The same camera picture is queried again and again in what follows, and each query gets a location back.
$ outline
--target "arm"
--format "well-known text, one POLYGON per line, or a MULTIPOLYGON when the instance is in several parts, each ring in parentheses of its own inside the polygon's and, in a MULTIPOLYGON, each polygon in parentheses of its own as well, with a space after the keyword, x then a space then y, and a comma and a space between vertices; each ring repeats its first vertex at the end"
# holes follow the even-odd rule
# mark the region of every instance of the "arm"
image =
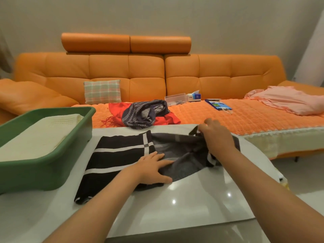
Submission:
POLYGON ((199 125, 199 130, 209 151, 240 188, 268 239, 324 242, 324 217, 241 154, 226 127, 210 118, 205 123, 199 125))
POLYGON ((142 157, 136 164, 123 169, 101 192, 74 213, 43 243, 104 242, 118 213, 128 197, 140 184, 171 183, 172 178, 158 169, 173 163, 161 160, 157 152, 142 157))

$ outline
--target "hand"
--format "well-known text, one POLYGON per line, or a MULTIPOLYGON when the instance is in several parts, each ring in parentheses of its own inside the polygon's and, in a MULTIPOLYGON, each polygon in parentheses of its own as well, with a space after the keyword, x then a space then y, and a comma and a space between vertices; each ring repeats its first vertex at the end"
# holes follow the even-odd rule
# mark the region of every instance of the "hand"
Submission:
POLYGON ((207 118, 205 124, 200 124, 198 130, 204 134, 208 150, 218 160, 221 156, 235 149, 232 134, 217 120, 207 118))
POLYGON ((160 160, 164 154, 151 153, 141 157, 137 163, 125 169, 133 169, 132 173, 139 175, 139 183, 154 184, 154 183, 172 183, 172 178, 161 175, 158 170, 164 166, 172 164, 172 160, 160 160))

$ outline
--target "left arm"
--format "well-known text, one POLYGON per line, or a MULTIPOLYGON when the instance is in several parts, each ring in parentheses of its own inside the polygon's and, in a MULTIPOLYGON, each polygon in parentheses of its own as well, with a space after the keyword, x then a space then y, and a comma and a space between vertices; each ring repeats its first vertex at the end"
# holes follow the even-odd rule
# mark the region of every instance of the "left arm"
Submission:
POLYGON ((101 192, 74 213, 43 243, 104 242, 118 213, 139 183, 171 183, 158 169, 173 161, 161 160, 157 152, 123 169, 101 192))

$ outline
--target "green tray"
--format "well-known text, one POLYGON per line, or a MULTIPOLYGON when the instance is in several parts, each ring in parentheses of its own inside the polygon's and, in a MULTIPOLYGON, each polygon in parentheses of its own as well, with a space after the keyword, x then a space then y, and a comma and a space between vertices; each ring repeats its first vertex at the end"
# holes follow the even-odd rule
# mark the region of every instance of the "green tray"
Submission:
POLYGON ((42 118, 80 114, 84 118, 51 153, 36 159, 0 162, 0 194, 25 190, 54 190, 61 187, 92 138, 93 107, 36 109, 0 126, 0 147, 42 118))

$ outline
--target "left hand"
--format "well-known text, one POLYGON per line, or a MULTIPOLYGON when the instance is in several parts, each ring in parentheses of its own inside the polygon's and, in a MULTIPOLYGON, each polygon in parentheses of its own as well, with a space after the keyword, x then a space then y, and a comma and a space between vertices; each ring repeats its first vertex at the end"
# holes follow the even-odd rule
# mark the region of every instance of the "left hand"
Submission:
POLYGON ((139 183, 154 184, 154 183, 172 183, 172 178, 161 175, 158 170, 164 166, 172 164, 172 160, 160 160, 164 154, 151 153, 147 156, 141 157, 137 163, 127 167, 132 169, 132 173, 139 175, 139 183))

